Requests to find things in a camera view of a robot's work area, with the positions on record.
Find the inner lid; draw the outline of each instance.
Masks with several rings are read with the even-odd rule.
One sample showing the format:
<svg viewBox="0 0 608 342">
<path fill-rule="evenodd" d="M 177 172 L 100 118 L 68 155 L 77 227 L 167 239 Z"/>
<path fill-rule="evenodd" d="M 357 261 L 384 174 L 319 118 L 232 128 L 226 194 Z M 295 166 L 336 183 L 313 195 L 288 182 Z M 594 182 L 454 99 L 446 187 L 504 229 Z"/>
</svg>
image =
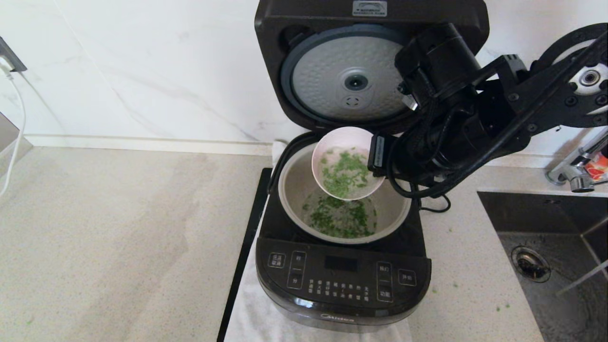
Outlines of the inner lid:
<svg viewBox="0 0 608 342">
<path fill-rule="evenodd" d="M 332 123 L 378 123 L 403 113 L 395 55 L 402 36 L 358 24 L 313 35 L 289 53 L 281 70 L 286 97 L 304 115 Z"/>
</svg>

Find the brand logo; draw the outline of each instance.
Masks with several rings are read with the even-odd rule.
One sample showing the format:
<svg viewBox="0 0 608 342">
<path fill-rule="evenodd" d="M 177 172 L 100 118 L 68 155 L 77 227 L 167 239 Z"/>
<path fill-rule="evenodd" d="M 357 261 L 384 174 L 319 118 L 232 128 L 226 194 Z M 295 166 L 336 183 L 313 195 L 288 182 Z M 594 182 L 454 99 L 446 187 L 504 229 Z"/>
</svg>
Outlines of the brand logo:
<svg viewBox="0 0 608 342">
<path fill-rule="evenodd" d="M 333 316 L 333 315 L 330 315 L 329 313 L 322 313 L 321 314 L 321 318 L 333 319 L 334 321 L 338 321 L 338 322 L 351 322 L 351 323 L 354 323 L 354 319 L 346 318 L 346 317 Z"/>
<path fill-rule="evenodd" d="M 388 9 L 385 0 L 354 0 L 354 16 L 387 16 Z"/>
</svg>

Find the label sticker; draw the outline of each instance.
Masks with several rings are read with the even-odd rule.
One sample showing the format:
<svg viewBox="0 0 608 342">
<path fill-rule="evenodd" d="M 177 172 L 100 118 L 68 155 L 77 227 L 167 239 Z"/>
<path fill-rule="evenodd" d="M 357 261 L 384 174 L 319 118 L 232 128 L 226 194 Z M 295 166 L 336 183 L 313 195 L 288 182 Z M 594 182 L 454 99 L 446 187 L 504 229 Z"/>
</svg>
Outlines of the label sticker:
<svg viewBox="0 0 608 342">
<path fill-rule="evenodd" d="M 386 16 L 388 12 L 386 1 L 353 1 L 354 16 Z"/>
<path fill-rule="evenodd" d="M 374 166 L 382 167 L 384 159 L 384 137 L 378 136 L 376 138 L 376 155 L 374 156 Z"/>
</svg>

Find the digital display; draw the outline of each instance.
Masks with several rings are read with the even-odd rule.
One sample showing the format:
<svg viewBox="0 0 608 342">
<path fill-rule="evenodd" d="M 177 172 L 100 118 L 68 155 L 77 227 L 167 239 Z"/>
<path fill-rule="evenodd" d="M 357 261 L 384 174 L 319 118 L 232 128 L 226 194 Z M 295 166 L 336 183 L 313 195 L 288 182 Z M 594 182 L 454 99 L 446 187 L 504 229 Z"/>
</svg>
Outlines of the digital display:
<svg viewBox="0 0 608 342">
<path fill-rule="evenodd" d="M 357 272 L 357 259 L 325 256 L 325 268 L 328 270 Z"/>
</svg>

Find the electrical outlet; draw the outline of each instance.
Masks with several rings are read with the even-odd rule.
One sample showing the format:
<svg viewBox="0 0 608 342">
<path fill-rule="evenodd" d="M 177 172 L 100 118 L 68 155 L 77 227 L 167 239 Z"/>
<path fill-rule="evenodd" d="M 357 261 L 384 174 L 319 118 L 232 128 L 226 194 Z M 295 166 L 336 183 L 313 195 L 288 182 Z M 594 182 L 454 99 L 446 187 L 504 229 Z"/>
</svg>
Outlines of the electrical outlet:
<svg viewBox="0 0 608 342">
<path fill-rule="evenodd" d="M 10 49 L 9 45 L 0 37 L 0 55 L 6 56 L 12 65 L 13 72 L 21 72 L 27 70 L 26 66 L 21 62 L 19 57 Z"/>
</svg>

